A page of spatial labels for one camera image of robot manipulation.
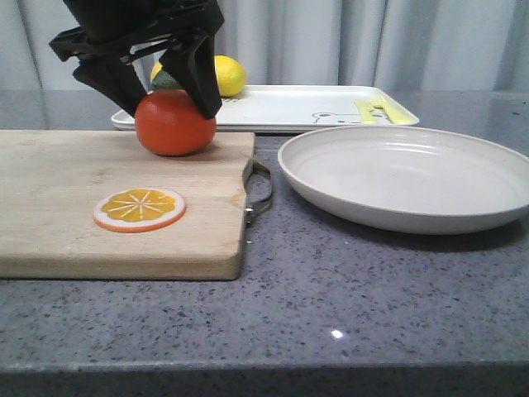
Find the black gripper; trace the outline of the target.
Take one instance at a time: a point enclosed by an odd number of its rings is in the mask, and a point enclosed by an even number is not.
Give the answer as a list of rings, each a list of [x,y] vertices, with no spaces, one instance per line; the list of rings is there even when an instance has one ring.
[[[216,1],[66,1],[79,24],[59,33],[51,49],[62,61],[76,56],[73,76],[134,117],[145,89],[132,65],[166,50],[162,69],[186,91],[198,111],[214,118],[222,106],[214,36],[224,23]]]

